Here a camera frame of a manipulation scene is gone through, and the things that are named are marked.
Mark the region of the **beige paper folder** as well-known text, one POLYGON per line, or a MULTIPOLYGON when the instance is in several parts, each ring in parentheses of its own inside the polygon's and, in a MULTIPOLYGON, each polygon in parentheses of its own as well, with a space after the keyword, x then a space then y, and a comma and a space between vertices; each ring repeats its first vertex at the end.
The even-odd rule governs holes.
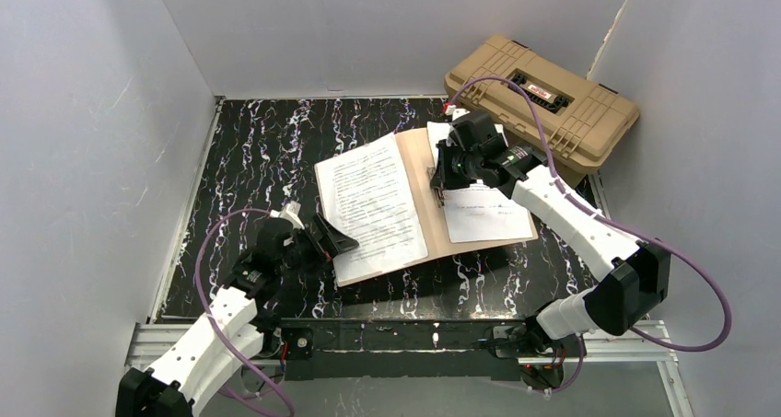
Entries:
POLYGON ((437 206, 427 175, 427 169, 435 165, 437 157, 435 143, 445 139, 449 129, 449 125, 444 122, 430 122, 424 128, 395 133, 429 252, 429 257, 423 262, 519 243, 508 241, 452 243, 449 240, 443 208, 437 206))

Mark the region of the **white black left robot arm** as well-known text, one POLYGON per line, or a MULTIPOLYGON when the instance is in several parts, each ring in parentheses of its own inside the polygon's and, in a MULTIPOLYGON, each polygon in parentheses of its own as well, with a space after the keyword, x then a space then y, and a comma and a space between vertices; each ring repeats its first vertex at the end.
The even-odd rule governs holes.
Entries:
POLYGON ((202 316, 148 367, 123 375, 115 415, 200 415, 242 365, 254 367, 251 358, 279 323, 265 305, 284 276, 320 271, 358 246, 322 214, 307 223, 287 209, 270 214, 215 297, 200 295, 202 316))

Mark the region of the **printed white paper sheet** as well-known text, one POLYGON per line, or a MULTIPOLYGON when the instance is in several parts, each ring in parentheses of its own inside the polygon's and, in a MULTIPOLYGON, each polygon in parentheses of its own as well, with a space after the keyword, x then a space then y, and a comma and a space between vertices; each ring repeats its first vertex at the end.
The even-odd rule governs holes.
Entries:
POLYGON ((358 243, 333 259, 339 287, 429 257, 396 134, 323 160, 314 170, 325 219, 358 243))

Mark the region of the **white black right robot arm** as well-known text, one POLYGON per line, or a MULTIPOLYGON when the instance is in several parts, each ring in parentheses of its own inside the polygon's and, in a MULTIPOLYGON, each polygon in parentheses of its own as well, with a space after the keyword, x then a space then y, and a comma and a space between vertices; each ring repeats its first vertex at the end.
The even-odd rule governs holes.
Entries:
POLYGON ((552 229, 597 281, 526 318, 523 339, 542 345, 592 330, 620 336, 666 298, 670 253, 600 222, 576 193, 559 190, 543 154, 523 143, 508 145, 488 113, 456 117, 436 148, 431 188, 457 191, 481 182, 499 190, 552 229))

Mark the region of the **silver folder clip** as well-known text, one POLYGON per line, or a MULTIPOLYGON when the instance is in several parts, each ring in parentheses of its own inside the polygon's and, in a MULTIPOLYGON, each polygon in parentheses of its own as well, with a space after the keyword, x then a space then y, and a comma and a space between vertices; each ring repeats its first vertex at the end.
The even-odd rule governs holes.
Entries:
POLYGON ((428 168, 427 175, 429 177, 429 187, 434 194, 437 206, 443 208, 445 205, 445 196, 442 181, 439 177, 439 171, 437 168, 428 168))

